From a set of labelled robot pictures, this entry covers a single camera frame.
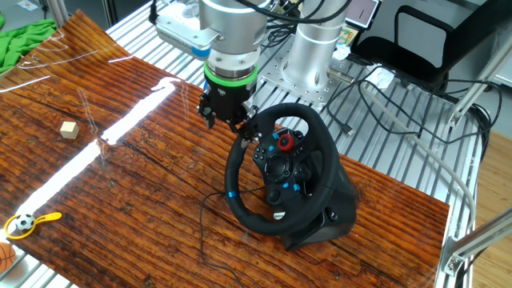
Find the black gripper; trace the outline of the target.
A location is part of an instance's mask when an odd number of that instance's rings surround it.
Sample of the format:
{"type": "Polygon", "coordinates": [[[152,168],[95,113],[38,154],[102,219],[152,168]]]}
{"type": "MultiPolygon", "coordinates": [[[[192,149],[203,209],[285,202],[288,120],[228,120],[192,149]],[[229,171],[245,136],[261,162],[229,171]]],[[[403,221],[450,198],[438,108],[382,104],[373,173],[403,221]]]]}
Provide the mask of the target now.
{"type": "Polygon", "coordinates": [[[198,105],[198,112],[205,120],[206,128],[211,130],[216,118],[230,123],[231,131],[241,139],[241,148],[258,142],[262,137],[258,128],[258,116],[250,118],[254,114],[254,109],[247,102],[255,90],[256,82],[241,86],[222,86],[206,80],[198,105]]]}

